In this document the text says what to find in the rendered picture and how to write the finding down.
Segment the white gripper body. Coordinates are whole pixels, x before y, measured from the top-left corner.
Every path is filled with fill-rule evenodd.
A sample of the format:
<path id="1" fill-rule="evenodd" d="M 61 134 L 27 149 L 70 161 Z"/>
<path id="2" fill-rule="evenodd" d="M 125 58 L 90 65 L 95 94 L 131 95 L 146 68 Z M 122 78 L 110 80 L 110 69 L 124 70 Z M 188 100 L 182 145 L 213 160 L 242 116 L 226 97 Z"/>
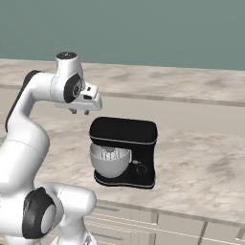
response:
<path id="1" fill-rule="evenodd" d="M 67 108 L 71 110 L 83 110 L 83 111 L 100 111 L 102 109 L 102 100 L 99 93 L 90 100 L 85 100 L 83 95 L 78 96 L 71 103 L 56 102 L 55 106 L 58 108 Z"/>

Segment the black stand mixer with bowl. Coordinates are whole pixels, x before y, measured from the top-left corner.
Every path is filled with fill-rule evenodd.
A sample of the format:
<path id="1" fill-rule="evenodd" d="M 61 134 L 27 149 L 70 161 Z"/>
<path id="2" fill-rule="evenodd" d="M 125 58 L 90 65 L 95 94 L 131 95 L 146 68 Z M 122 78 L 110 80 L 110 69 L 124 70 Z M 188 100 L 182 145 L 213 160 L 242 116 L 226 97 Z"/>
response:
<path id="1" fill-rule="evenodd" d="M 98 117 L 89 137 L 95 180 L 107 187 L 152 189 L 155 185 L 155 122 Z"/>

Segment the beige drawer front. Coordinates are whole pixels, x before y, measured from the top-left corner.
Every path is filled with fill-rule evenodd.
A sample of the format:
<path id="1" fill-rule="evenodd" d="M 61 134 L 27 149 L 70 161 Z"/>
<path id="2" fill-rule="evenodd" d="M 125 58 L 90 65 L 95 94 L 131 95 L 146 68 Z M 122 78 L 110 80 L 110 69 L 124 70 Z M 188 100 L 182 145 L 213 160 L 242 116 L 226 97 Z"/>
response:
<path id="1" fill-rule="evenodd" d="M 92 215 L 97 218 L 104 218 L 109 221 L 122 221 L 123 223 L 128 222 L 137 226 L 153 227 L 158 225 L 158 214 L 141 207 L 113 202 L 105 203 L 102 201 L 99 201 L 97 205 L 120 209 L 119 212 L 110 212 L 95 208 Z"/>
<path id="2" fill-rule="evenodd" d="M 108 234 L 124 238 L 124 240 L 114 240 L 93 235 L 98 245 L 149 245 L 149 234 L 146 233 L 91 221 L 86 221 L 86 227 L 90 233 Z"/>

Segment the beige cupboard door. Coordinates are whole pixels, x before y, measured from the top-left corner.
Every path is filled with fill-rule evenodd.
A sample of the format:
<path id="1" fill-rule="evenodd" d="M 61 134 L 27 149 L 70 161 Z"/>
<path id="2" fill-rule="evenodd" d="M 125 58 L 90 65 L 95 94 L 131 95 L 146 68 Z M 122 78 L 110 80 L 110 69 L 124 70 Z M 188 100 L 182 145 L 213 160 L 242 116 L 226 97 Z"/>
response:
<path id="1" fill-rule="evenodd" d="M 201 245 L 245 245 L 245 235 L 242 240 L 236 239 L 241 228 L 207 221 Z M 186 218 L 176 215 L 160 214 L 158 227 L 165 232 L 183 234 L 195 237 L 198 241 L 204 220 Z"/>

